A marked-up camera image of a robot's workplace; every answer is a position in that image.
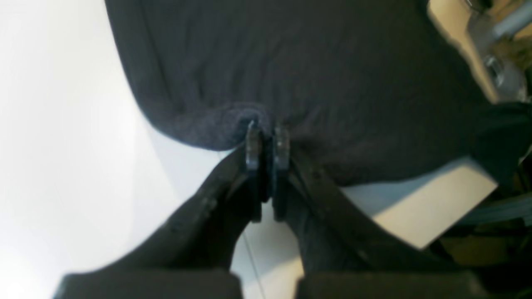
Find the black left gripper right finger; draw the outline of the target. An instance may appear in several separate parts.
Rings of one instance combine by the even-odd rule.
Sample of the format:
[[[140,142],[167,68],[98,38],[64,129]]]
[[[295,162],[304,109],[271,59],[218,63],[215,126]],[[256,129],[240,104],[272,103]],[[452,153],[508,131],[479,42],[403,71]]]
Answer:
[[[305,275],[297,299],[485,299],[477,277],[384,231],[325,171],[272,135],[274,219],[298,239]]]

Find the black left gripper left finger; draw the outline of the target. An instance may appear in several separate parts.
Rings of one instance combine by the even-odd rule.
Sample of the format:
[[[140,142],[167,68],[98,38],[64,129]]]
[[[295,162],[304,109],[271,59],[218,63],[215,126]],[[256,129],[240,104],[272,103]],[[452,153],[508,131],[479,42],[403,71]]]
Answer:
[[[251,123],[191,198],[142,244],[99,270],[66,275],[56,299],[242,299],[230,272],[245,227],[261,219],[263,136]]]

